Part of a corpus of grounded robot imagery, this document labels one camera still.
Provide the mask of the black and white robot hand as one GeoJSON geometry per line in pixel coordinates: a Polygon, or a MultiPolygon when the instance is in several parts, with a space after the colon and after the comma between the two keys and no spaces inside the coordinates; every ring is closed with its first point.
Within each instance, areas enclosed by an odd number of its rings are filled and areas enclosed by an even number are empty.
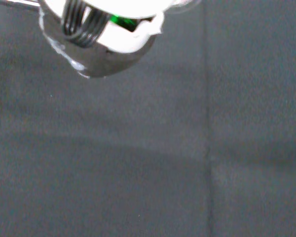
{"type": "Polygon", "coordinates": [[[198,0],[42,0],[60,21],[67,40],[96,42],[113,52],[134,53],[162,32],[165,14],[184,12],[198,0]]]}

